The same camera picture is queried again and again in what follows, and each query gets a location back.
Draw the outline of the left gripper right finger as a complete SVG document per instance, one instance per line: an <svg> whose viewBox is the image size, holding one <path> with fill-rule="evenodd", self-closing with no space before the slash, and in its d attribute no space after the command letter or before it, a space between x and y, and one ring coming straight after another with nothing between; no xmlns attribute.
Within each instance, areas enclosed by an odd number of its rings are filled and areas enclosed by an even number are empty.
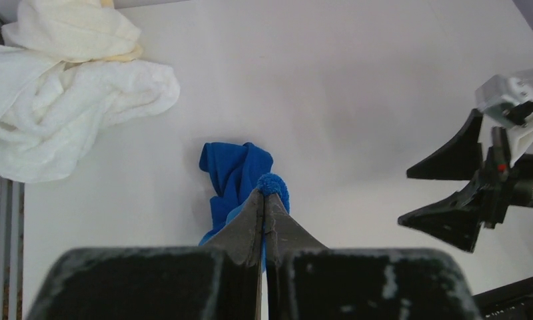
<svg viewBox="0 0 533 320"><path fill-rule="evenodd" d="M265 259L267 265L282 265L284 256L295 251L328 249L294 220L277 194L265 198Z"/></svg>

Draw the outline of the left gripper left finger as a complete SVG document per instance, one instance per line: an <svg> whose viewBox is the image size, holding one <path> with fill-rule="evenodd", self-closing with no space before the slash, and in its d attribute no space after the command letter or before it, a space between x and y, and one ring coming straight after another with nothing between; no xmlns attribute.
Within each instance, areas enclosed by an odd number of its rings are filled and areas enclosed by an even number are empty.
<svg viewBox="0 0 533 320"><path fill-rule="evenodd" d="M203 247L224 251L235 265L260 267L264 204L263 194L257 189L252 191L240 213L205 242Z"/></svg>

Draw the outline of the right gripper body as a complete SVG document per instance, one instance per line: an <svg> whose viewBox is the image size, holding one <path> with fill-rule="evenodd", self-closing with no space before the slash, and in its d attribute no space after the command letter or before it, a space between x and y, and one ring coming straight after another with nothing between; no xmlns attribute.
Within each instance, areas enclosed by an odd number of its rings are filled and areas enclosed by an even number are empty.
<svg viewBox="0 0 533 320"><path fill-rule="evenodd" d="M510 206L533 209L533 154L521 156L511 164L507 130L491 130L492 145L483 166L484 183L480 218L485 228L503 223Z"/></svg>

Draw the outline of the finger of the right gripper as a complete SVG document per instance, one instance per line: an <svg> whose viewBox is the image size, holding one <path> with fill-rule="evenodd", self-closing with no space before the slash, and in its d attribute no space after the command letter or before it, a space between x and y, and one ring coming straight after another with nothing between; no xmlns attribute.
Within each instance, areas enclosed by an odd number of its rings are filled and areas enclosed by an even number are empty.
<svg viewBox="0 0 533 320"><path fill-rule="evenodd" d="M473 253L483 224L483 198L484 188L470 182L441 201L401 215L397 223Z"/></svg>
<svg viewBox="0 0 533 320"><path fill-rule="evenodd" d="M478 141L483 114L472 109L462 128L434 153L406 170L409 179L469 181L483 163Z"/></svg>

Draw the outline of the blue towel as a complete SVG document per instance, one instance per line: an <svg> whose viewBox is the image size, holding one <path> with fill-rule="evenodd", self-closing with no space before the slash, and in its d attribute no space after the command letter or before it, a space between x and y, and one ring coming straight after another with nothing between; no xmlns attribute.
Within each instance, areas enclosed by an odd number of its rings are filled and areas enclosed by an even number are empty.
<svg viewBox="0 0 533 320"><path fill-rule="evenodd" d="M253 190L277 194L290 211L290 194L283 179L272 173L271 154L252 143L206 143L199 168L209 174L216 195L210 198L212 229L200 241L204 245L243 209Z"/></svg>

